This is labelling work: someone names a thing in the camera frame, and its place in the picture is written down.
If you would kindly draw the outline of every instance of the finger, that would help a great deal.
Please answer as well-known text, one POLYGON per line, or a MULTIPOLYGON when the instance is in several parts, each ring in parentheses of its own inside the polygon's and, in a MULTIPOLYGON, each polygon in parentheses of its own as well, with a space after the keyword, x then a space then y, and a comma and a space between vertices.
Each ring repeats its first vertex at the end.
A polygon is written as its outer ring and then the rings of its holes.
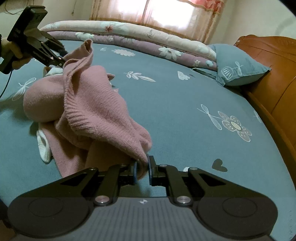
POLYGON ((20 69, 23 65, 29 63, 31 60, 31 58, 24 58, 24 59, 21 59, 19 61, 13 61, 12 62, 12 68, 17 70, 17 69, 20 69))
POLYGON ((22 52, 21 52, 19 46, 16 43, 10 42, 9 43, 9 48, 11 49, 11 51, 14 53, 14 55, 17 58, 22 58, 22 52))

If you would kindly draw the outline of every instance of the pillow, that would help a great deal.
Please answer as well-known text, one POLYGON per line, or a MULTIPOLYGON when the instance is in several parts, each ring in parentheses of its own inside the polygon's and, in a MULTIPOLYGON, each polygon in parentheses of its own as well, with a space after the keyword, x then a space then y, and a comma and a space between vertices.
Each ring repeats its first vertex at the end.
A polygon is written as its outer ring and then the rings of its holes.
POLYGON ((213 44, 209 47, 217 54, 218 76, 216 81, 222 86, 250 84, 271 70, 233 45, 213 44))
POLYGON ((200 73, 200 74, 203 74, 205 76, 208 76, 212 79, 216 79, 217 78, 217 71, 214 71, 214 70, 211 70, 211 69, 204 69, 204 68, 193 68, 194 71, 200 73))

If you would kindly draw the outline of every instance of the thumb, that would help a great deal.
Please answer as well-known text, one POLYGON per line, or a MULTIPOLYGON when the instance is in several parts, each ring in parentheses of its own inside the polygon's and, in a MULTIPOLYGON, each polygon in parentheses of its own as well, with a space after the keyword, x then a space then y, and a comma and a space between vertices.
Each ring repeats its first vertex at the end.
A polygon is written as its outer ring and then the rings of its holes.
POLYGON ((14 43, 14 42, 9 42, 8 44, 9 44, 8 47, 10 48, 10 50, 14 53, 14 55, 15 55, 17 58, 22 58, 22 57, 23 57, 22 52, 21 52, 19 46, 18 46, 16 43, 14 43))

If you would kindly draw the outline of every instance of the wooden headboard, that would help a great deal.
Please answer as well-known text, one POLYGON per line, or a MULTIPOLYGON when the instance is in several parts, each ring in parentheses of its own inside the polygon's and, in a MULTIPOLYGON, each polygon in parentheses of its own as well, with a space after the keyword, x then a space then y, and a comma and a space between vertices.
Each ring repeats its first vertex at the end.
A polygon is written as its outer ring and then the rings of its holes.
POLYGON ((296 186, 296 40, 248 35, 235 46, 271 67, 242 90, 269 130, 296 186))

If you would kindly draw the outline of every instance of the curtain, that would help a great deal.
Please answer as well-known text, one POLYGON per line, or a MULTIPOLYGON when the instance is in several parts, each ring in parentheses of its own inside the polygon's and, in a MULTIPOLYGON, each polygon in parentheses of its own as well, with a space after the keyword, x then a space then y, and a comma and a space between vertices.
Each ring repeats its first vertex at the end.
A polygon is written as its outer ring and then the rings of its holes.
POLYGON ((90 20, 129 22, 208 43, 225 0, 93 0, 90 20))

